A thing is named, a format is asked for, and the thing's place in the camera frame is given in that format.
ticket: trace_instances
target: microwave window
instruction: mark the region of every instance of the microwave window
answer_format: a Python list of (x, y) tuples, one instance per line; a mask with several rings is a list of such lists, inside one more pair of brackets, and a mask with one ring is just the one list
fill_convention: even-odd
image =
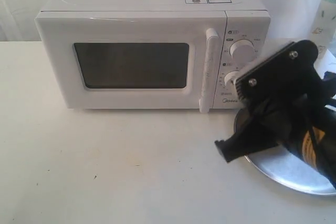
[(74, 47), (88, 88), (186, 87), (186, 43), (75, 43)]

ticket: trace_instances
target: brand logo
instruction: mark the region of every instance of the brand logo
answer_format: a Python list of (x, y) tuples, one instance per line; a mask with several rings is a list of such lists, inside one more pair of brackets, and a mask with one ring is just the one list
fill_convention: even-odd
[(238, 102), (238, 100), (224, 98), (223, 103), (227, 103), (227, 102)]

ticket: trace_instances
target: microwave door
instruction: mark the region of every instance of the microwave door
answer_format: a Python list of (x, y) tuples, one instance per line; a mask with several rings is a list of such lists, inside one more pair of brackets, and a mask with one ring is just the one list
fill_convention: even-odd
[(216, 60), (215, 58), (221, 55), (221, 39), (219, 38), (214, 28), (209, 28), (206, 31), (206, 52), (205, 64), (202, 82), (202, 92), (199, 99), (199, 107), (201, 113), (209, 112), (214, 93), (212, 88), (217, 81), (217, 71), (215, 71)]

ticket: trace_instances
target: round metal plate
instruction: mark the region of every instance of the round metal plate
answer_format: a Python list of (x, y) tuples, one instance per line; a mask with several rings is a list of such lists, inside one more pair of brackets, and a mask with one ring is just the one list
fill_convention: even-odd
[[(240, 110), (235, 128), (246, 118), (246, 111)], [(325, 177), (282, 146), (248, 155), (246, 159), (267, 177), (291, 189), (313, 195), (336, 195), (336, 190)]]

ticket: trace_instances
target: control panel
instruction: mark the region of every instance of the control panel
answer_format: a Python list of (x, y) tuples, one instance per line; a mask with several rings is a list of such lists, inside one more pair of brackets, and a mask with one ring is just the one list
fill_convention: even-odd
[(267, 11), (226, 11), (227, 26), (218, 72), (214, 109), (239, 109), (233, 78), (256, 59), (267, 36), (270, 17)]

